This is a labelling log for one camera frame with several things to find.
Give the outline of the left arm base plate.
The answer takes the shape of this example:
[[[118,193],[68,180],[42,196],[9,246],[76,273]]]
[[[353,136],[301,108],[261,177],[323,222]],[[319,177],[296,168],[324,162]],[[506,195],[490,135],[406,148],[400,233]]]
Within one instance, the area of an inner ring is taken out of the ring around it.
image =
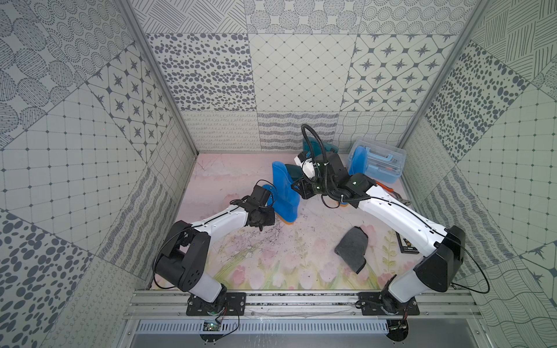
[[[226,292],[220,294],[214,302],[204,301],[201,297],[191,295],[187,302],[187,316],[243,316],[247,294],[245,292]]]

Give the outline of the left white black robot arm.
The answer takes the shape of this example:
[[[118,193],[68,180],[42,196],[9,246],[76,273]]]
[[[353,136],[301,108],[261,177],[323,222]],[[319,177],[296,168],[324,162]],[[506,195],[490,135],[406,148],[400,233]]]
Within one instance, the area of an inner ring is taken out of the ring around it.
[[[194,223],[175,222],[153,260],[153,272],[178,290],[223,307],[225,286],[205,272],[211,243],[246,226],[262,230],[274,223],[274,196],[256,185],[220,213]]]

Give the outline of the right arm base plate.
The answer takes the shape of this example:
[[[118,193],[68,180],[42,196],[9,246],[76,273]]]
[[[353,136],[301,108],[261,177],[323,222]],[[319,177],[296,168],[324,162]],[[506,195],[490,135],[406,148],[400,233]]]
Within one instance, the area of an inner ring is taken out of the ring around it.
[[[389,294],[378,291],[360,292],[355,307],[363,316],[418,316],[420,314],[416,299],[399,302]]]

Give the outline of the grey microfibre cloth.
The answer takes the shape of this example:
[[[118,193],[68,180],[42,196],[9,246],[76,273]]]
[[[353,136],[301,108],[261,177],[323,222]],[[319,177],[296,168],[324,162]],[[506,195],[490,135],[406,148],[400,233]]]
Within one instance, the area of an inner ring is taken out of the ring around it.
[[[334,248],[334,253],[356,274],[366,266],[365,253],[368,246],[368,235],[357,226],[352,227]]]

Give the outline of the blue rubber boot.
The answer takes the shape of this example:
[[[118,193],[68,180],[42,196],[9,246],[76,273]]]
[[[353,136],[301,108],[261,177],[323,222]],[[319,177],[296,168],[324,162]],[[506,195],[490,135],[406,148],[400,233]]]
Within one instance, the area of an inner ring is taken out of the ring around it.
[[[268,199],[275,213],[286,223],[294,223],[298,217],[300,195],[292,189],[294,183],[287,166],[282,162],[272,163],[273,184],[265,184],[263,188],[269,190],[273,195]]]
[[[368,199],[366,194],[370,188],[368,178],[364,175],[367,168],[367,150],[364,146],[358,146],[352,154],[352,160],[348,168],[348,177],[342,182],[341,188],[348,196],[343,199],[358,208],[359,202]]]

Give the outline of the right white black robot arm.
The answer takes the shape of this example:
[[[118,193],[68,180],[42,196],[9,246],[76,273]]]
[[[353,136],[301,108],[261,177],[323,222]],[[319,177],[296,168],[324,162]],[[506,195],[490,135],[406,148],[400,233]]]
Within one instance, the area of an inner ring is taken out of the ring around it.
[[[422,254],[413,269],[393,276],[381,290],[379,298],[386,312],[398,313],[423,291],[448,291],[464,262],[463,230],[457,226],[447,229],[421,216],[363,173],[349,174],[336,153],[312,157],[301,152],[294,163],[302,173],[296,184],[380,219]]]

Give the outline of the green rubber boot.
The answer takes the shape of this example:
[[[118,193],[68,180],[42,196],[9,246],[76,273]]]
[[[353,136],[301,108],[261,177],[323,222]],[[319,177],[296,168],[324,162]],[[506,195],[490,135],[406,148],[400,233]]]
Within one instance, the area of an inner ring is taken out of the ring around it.
[[[322,154],[322,150],[321,150],[317,140],[313,137],[310,137],[309,142],[306,142],[306,140],[303,140],[303,152],[301,153],[303,155],[303,159],[309,159],[310,158],[310,155],[311,155],[310,148],[313,149],[314,155],[319,156],[319,155]],[[302,161],[300,159],[301,154],[298,154],[294,158],[294,165],[290,165],[290,164],[285,165],[285,167],[287,169],[287,172],[288,172],[288,174],[290,175],[290,177],[293,181],[298,181],[299,179],[301,179],[303,177],[303,171],[302,171],[302,168],[300,167],[300,165],[302,163]]]

